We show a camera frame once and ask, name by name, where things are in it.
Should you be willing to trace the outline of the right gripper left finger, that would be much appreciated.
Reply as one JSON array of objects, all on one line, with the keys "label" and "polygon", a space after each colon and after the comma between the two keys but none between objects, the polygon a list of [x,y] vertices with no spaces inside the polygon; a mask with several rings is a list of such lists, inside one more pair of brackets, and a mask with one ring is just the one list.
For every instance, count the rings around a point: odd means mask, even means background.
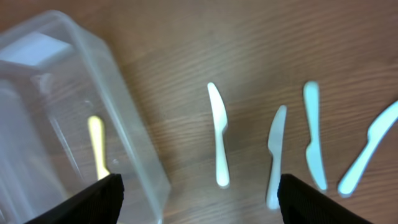
[{"label": "right gripper left finger", "polygon": [[124,200],[120,174],[110,174],[28,224],[117,224]]}]

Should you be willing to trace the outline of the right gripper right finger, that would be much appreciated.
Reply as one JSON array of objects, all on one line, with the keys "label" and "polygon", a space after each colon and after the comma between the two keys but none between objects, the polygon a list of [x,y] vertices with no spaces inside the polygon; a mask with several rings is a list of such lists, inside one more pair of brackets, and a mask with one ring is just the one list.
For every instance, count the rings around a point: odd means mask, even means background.
[{"label": "right gripper right finger", "polygon": [[285,224],[370,224],[292,174],[282,174],[277,191]]}]

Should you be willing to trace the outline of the white plastic knife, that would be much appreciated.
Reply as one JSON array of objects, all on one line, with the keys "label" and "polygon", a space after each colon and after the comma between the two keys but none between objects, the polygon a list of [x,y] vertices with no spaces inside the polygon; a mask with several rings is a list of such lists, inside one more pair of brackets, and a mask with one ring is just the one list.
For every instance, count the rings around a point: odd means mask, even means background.
[{"label": "white plastic knife", "polygon": [[207,89],[210,97],[215,130],[216,183],[220,188],[226,189],[229,187],[230,177],[223,135],[228,127],[228,117],[222,97],[215,84],[209,82],[207,84]]},{"label": "white plastic knife", "polygon": [[358,186],[379,143],[397,121],[397,101],[388,106],[371,123],[367,133],[367,143],[338,184],[338,193],[350,197]]},{"label": "white plastic knife", "polygon": [[284,138],[287,107],[281,105],[277,110],[269,131],[267,147],[272,155],[272,167],[267,188],[266,205],[270,210],[279,208],[277,191],[281,177],[282,145]]},{"label": "white plastic knife", "polygon": [[310,133],[310,143],[305,152],[307,165],[317,187],[325,191],[328,184],[323,166],[320,140],[320,90],[318,83],[315,81],[307,82],[303,88],[303,97]]}]

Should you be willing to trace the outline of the yellow plastic knife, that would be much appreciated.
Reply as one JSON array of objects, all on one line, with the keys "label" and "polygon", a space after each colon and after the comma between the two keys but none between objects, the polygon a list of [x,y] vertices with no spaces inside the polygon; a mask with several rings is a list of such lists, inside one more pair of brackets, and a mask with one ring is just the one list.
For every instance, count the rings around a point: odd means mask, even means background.
[{"label": "yellow plastic knife", "polygon": [[87,124],[95,158],[96,175],[97,179],[101,180],[110,175],[106,167],[105,127],[102,119],[95,115],[88,118]]}]

